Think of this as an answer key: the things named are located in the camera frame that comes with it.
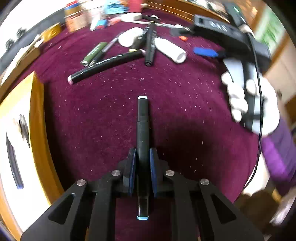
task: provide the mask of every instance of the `purple sleeve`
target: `purple sleeve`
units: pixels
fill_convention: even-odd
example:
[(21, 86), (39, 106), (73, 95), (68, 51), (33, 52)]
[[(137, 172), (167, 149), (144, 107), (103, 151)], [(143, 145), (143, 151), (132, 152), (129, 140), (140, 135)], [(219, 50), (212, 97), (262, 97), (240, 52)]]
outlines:
[(262, 153), (278, 192), (285, 195), (296, 186), (296, 146), (282, 118), (274, 132), (262, 139)]

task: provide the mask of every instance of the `metal bolt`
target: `metal bolt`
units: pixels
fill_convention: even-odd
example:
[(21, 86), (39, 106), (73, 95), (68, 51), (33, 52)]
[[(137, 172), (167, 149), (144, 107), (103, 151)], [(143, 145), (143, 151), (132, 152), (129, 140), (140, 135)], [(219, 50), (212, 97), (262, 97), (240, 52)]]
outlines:
[(83, 179), (80, 179), (80, 180), (77, 181), (78, 186), (84, 186), (85, 184), (86, 184), (86, 181), (83, 180)]
[(114, 176), (114, 177), (117, 177), (117, 176), (120, 175), (120, 171), (119, 171), (119, 170), (113, 170), (113, 171), (111, 172), (111, 175)]
[(165, 172), (165, 174), (167, 175), (167, 176), (173, 176), (173, 175), (175, 175), (175, 172), (174, 171), (172, 171), (172, 170), (167, 170), (166, 172)]
[(203, 178), (203, 179), (200, 180), (200, 183), (202, 185), (205, 185), (206, 186), (206, 185), (209, 185), (210, 181), (208, 179)]

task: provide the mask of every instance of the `white glove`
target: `white glove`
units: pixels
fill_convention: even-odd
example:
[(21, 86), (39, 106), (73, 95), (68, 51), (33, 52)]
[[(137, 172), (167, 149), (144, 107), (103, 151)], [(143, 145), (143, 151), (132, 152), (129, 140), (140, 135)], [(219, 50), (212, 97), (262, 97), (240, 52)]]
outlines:
[[(229, 72), (225, 72), (221, 76), (221, 80), (222, 83), (227, 86), (231, 115), (236, 122), (240, 122), (242, 120), (242, 115), (248, 111), (248, 103), (244, 99), (244, 89), (237, 83), (232, 82)], [(260, 84), (264, 99), (262, 135), (267, 136), (272, 133), (279, 124), (279, 109), (277, 105), (276, 93), (268, 80), (261, 77)], [(247, 80), (246, 89), (250, 94), (259, 96), (257, 78), (255, 80)], [(253, 123), (251, 131), (258, 135), (260, 121), (254, 120)]]

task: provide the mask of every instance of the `red object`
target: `red object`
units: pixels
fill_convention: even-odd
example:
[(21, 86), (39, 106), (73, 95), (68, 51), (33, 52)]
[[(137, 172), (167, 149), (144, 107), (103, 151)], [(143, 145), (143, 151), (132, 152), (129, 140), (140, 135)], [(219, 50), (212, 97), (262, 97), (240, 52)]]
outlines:
[(120, 17), (114, 17), (114, 18), (112, 18), (112, 19), (110, 19), (108, 21), (108, 26), (114, 25), (114, 24), (119, 23), (119, 22), (121, 22), (121, 18)]
[(141, 4), (143, 0), (130, 0), (128, 4), (129, 12), (142, 12)]
[(185, 37), (185, 36), (179, 36), (179, 38), (180, 38), (181, 40), (183, 40), (184, 42), (187, 41), (187, 39), (188, 39), (188, 38)]
[(73, 4), (76, 4), (76, 3), (78, 3), (78, 1), (70, 2), (70, 3), (68, 3), (68, 4), (66, 5), (66, 7), (69, 7), (69, 6), (71, 6), (71, 5), (73, 5)]

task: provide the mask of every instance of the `white foam roll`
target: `white foam roll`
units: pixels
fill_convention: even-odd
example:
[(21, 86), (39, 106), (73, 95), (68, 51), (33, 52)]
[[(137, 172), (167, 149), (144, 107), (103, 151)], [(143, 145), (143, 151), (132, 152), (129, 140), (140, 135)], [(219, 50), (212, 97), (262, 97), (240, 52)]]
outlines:
[(134, 43), (134, 41), (142, 34), (143, 29), (141, 28), (132, 28), (118, 37), (118, 42), (123, 46), (123, 47), (130, 47)]
[(155, 46), (160, 52), (171, 58), (177, 64), (183, 63), (187, 57), (187, 53), (184, 49), (181, 49), (179, 46), (166, 39), (155, 38)]

